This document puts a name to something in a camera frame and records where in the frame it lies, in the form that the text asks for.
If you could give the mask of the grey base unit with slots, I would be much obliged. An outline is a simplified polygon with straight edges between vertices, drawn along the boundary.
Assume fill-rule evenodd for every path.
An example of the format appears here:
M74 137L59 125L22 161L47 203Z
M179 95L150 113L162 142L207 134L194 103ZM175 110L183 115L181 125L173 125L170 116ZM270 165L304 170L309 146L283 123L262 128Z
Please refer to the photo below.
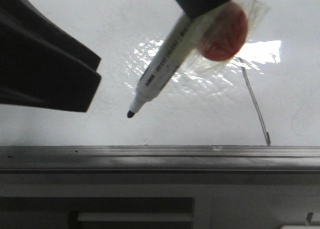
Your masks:
M3 173L3 229L284 229L320 224L316 172Z

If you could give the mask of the white whiteboard marker pen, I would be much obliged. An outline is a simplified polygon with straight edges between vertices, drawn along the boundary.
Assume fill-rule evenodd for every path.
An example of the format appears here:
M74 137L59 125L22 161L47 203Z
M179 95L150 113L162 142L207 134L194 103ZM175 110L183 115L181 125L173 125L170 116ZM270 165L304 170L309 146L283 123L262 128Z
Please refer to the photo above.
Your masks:
M139 79L127 117L132 118L147 102L155 99L185 61L199 39L195 23L182 14Z

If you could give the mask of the white whiteboard with aluminium frame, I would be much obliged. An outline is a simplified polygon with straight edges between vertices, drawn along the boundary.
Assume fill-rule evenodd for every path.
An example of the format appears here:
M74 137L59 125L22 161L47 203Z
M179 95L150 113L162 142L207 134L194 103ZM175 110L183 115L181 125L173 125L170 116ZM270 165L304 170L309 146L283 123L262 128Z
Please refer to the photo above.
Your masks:
M258 0L267 12L235 58L192 54L130 119L177 3L29 1L101 57L102 80L86 113L2 105L5 170L319 170L320 0Z

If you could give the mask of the red disc taped to marker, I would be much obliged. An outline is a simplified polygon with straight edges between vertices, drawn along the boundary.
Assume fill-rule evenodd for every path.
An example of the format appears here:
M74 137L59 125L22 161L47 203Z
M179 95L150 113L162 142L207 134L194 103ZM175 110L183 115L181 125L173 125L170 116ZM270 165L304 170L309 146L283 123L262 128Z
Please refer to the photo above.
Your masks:
M208 60L226 61L240 51L248 31L246 13L240 5L230 1L204 33L196 48Z

